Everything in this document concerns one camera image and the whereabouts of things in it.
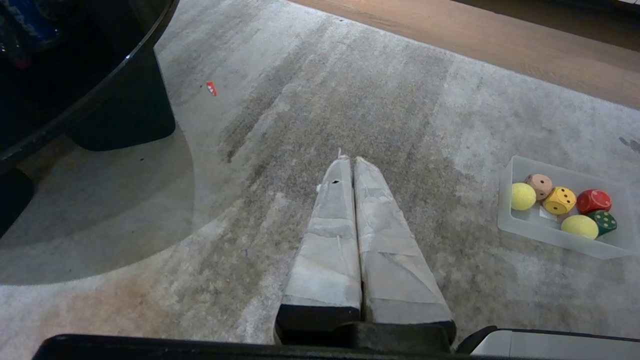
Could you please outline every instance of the plastic container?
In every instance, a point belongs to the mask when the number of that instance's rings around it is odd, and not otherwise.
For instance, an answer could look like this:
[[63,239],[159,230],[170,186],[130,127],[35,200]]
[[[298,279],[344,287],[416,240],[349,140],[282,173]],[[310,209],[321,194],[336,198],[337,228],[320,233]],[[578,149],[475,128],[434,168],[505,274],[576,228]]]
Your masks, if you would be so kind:
[[[546,217],[537,202],[531,209],[517,211],[511,209],[511,184],[524,181],[529,174],[545,174],[554,186],[564,186],[578,196],[588,189],[606,191],[613,202],[611,214],[618,222],[618,228],[608,234],[589,240],[560,230],[558,221]],[[513,156],[500,176],[498,200],[498,228],[534,240],[564,247],[599,259],[620,258],[640,252],[630,194],[626,186],[599,177],[581,174],[539,161]],[[577,214],[575,207],[569,215]]]

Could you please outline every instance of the yellow foam ball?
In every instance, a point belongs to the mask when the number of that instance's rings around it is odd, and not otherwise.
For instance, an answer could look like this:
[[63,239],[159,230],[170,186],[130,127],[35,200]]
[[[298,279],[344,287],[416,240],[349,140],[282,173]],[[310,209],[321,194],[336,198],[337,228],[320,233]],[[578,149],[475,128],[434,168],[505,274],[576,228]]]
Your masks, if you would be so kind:
[[590,240],[598,237],[598,224],[584,215],[573,215],[566,218],[560,225],[560,230],[581,235]]
[[527,210],[536,203],[536,190],[525,183],[511,185],[511,209]]

